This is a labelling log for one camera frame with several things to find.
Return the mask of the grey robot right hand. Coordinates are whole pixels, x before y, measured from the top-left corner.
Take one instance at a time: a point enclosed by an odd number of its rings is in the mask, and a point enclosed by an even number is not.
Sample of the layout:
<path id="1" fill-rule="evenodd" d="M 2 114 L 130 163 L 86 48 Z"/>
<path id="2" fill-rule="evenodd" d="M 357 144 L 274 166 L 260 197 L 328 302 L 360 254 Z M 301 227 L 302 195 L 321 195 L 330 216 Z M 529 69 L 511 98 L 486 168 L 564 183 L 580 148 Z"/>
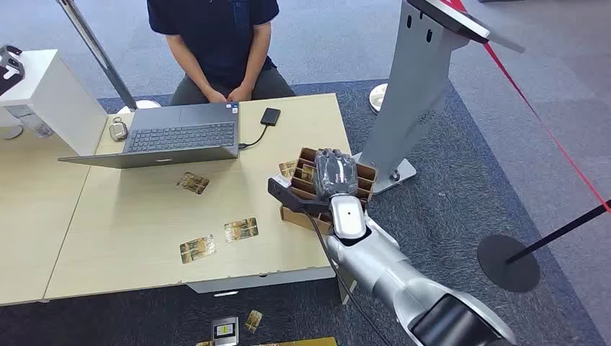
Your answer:
<path id="1" fill-rule="evenodd" d="M 316 175 L 313 184 L 319 200 L 334 195 L 356 195 L 357 164 L 352 156 L 339 149 L 323 148 L 315 153 Z"/>

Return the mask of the person's left hand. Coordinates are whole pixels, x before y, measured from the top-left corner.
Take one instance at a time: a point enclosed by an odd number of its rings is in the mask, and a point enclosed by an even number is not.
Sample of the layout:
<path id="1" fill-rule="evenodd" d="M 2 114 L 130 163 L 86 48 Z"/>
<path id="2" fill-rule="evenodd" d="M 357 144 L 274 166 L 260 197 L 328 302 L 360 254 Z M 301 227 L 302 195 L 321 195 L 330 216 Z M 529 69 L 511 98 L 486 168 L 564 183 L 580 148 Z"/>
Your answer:
<path id="1" fill-rule="evenodd" d="M 252 100 L 254 87 L 250 84 L 241 84 L 232 90 L 228 96 L 228 102 L 246 102 Z"/>

